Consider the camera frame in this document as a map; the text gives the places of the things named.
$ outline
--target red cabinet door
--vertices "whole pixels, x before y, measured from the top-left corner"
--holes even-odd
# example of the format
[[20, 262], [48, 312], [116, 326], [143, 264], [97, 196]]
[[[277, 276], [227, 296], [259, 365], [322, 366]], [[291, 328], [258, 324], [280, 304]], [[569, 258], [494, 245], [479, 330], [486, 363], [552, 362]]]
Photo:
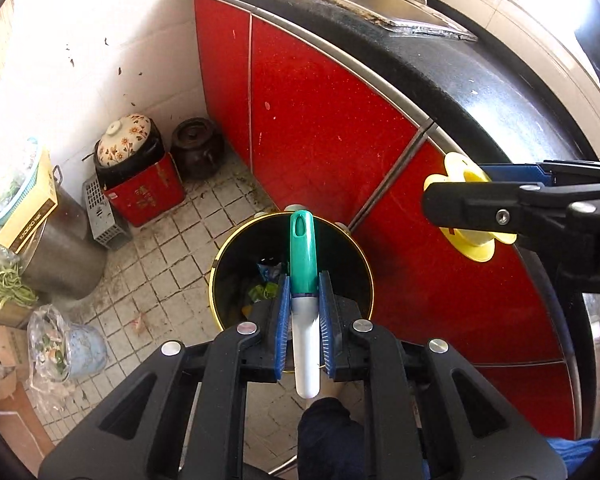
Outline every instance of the red cabinet door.
[[251, 15], [218, 0], [194, 0], [206, 111], [247, 164]]
[[254, 16], [251, 34], [253, 173], [278, 207], [347, 224], [416, 126], [288, 32]]
[[573, 394], [565, 363], [479, 367], [478, 371], [539, 433], [576, 437]]
[[374, 320], [400, 339], [447, 339], [474, 364], [563, 359], [515, 249], [497, 242], [490, 261], [471, 261], [424, 217], [432, 173], [445, 173], [443, 156], [425, 143], [353, 233], [374, 274]]

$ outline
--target sink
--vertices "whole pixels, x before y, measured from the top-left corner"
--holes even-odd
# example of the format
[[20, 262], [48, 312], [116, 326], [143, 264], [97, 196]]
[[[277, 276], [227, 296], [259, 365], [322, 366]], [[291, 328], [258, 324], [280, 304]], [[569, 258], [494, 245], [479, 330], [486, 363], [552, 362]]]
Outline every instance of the sink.
[[424, 4], [423, 0], [331, 0], [384, 28], [408, 36], [445, 36], [475, 41], [464, 27]]

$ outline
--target gold rim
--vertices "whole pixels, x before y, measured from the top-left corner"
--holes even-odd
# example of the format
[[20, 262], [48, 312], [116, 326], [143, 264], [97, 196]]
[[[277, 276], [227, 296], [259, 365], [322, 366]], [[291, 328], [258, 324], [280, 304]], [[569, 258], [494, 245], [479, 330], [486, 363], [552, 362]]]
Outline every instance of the gold rim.
[[[218, 325], [220, 330], [224, 330], [225, 327], [222, 326], [222, 322], [220, 321], [220, 317], [218, 316], [218, 310], [216, 309], [216, 301], [214, 299], [214, 292], [213, 292], [214, 291], [213, 284], [215, 283], [215, 280], [216, 280], [216, 269], [217, 269], [218, 261], [220, 260], [220, 257], [224, 253], [224, 251], [227, 248], [227, 246], [229, 245], [229, 243], [231, 243], [231, 241], [235, 237], [237, 237], [237, 235], [240, 234], [241, 231], [246, 229], [251, 224], [260, 222], [261, 220], [263, 220], [265, 218], [269, 218], [271, 216], [292, 215], [292, 214], [293, 214], [292, 211], [278, 211], [275, 213], [268, 213], [266, 215], [258, 216], [257, 218], [252, 218], [248, 222], [245, 222], [240, 227], [238, 227], [233, 233], [231, 233], [231, 235], [224, 241], [224, 244], [222, 244], [222, 247], [220, 247], [220, 249], [218, 250], [218, 254], [216, 254], [216, 257], [214, 258], [213, 264], [211, 266], [211, 272], [209, 273], [208, 294], [209, 294], [209, 306], [211, 307], [211, 314], [213, 315], [216, 325]], [[318, 220], [322, 220], [323, 222], [327, 222], [327, 224], [330, 224], [331, 226], [335, 227], [337, 230], [342, 232], [347, 237], [347, 240], [356, 248], [356, 250], [358, 251], [360, 256], [362, 256], [362, 259], [365, 262], [366, 272], [368, 273], [369, 281], [371, 284], [371, 300], [369, 302], [369, 314], [367, 316], [367, 319], [371, 319], [371, 316], [374, 312], [374, 296], [375, 296], [374, 276], [371, 273], [371, 266], [369, 266], [369, 262], [366, 260], [365, 253], [363, 252], [362, 248], [360, 248], [358, 243], [351, 237], [351, 234], [349, 234], [347, 231], [345, 231], [342, 227], [334, 224], [333, 222], [330, 222], [329, 220], [325, 220], [324, 218], [321, 218], [319, 216], [314, 215], [314, 217], [317, 218]]]

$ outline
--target red box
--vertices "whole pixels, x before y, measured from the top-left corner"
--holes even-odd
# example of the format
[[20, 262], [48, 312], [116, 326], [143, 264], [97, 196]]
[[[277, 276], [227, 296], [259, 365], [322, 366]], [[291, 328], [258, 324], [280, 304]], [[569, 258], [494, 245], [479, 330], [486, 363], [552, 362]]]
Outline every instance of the red box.
[[185, 197], [171, 153], [165, 153], [154, 165], [103, 193], [134, 227], [146, 224]]

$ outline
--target white roller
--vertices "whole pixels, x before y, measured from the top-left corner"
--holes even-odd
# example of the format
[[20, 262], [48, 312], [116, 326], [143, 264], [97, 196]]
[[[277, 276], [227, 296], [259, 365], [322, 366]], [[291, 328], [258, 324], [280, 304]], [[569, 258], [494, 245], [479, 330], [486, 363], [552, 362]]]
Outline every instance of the white roller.
[[291, 298], [291, 330], [296, 392], [312, 399], [320, 392], [320, 318], [318, 298]]

